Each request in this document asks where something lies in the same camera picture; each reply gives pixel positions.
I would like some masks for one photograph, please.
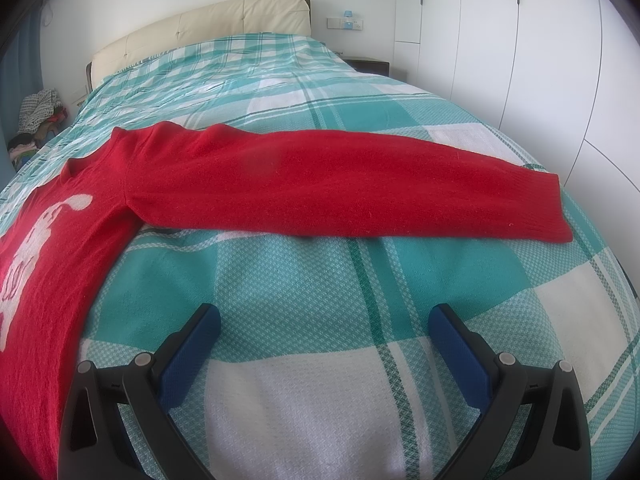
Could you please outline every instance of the white wardrobe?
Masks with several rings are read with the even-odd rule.
[[[557,173],[640,284],[640,46],[609,0],[397,0],[392,76]]]

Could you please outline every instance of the plaid bedspread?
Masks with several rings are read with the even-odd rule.
[[[249,34],[109,76],[2,191],[0,233],[69,157],[98,148],[114,126],[161,120],[412,136],[544,171],[446,100],[356,73],[310,38]],[[427,479],[478,415],[425,332],[430,308],[446,302],[495,351],[524,364],[574,364],[593,478],[603,479],[640,429],[640,313],[610,249],[567,193],[562,200],[574,231],[564,245],[145,226],[95,300],[79,359],[124,364],[155,350],[200,303],[214,303],[222,335],[172,417],[216,478]],[[127,407],[122,413],[146,471],[162,478]]]

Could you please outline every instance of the cushioned headboard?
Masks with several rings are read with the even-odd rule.
[[[89,88],[145,57],[232,34],[311,35],[309,0],[228,0],[151,23],[97,52],[87,66]]]

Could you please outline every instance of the sweater sleeve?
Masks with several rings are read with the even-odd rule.
[[[149,224],[286,235],[572,240],[558,176],[409,137],[252,134],[159,123],[139,138],[127,205]]]

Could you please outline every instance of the metal screw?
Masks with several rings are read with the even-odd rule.
[[[569,361],[565,361],[564,359],[560,361],[558,365],[563,372],[570,372],[574,369],[574,367],[571,366],[571,363]]]
[[[133,359],[133,362],[138,366],[146,366],[151,362],[151,354],[148,352],[142,352],[136,355],[136,358]]]
[[[503,365],[511,366],[516,364],[516,358],[509,352],[501,352],[501,354],[498,356],[498,359],[500,359],[500,362]]]
[[[78,372],[80,372],[81,374],[85,374],[89,370],[91,370],[91,361],[82,361],[78,365]]]

